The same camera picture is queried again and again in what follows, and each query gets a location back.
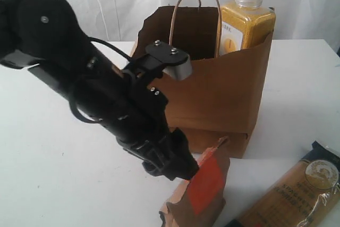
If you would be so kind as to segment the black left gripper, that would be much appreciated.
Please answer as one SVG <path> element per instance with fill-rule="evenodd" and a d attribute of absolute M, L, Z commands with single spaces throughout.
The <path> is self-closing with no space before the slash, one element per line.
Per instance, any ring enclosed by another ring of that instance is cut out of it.
<path fill-rule="evenodd" d="M 147 88 L 136 98 L 134 85 L 124 75 L 78 74 L 71 78 L 71 112 L 80 121 L 100 124 L 130 154 L 144 160 L 153 176 L 191 180 L 199 165 L 182 130 L 169 134 L 164 109 L 151 103 Z"/>

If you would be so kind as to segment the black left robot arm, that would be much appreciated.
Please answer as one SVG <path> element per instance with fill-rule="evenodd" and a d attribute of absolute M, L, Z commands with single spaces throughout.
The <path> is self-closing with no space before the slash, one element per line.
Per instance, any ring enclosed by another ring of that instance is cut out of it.
<path fill-rule="evenodd" d="M 192 73 L 188 53 L 157 40 L 120 69 L 80 28 L 67 0 L 1 0 L 1 65 L 27 69 L 69 103 L 75 118 L 99 124 L 152 176 L 190 180 L 199 170 L 180 129 L 168 126 L 166 96 L 151 83 Z"/>

